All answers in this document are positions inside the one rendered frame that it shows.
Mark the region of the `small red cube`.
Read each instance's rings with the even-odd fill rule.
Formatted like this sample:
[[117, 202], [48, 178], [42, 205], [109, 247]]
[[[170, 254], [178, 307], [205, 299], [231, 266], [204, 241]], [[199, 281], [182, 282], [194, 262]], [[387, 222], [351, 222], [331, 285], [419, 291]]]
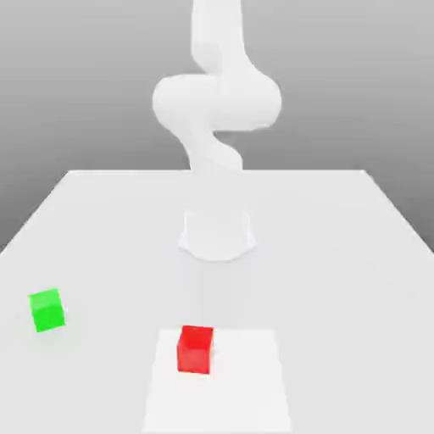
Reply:
[[213, 327], [184, 325], [176, 345], [178, 371], [208, 375], [213, 339]]

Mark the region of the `small green cube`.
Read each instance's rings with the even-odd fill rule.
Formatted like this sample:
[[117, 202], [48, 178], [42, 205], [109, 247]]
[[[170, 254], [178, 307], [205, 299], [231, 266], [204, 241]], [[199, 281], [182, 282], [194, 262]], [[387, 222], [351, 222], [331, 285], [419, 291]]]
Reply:
[[37, 332], [65, 325], [64, 307], [57, 288], [29, 294], [28, 301]]

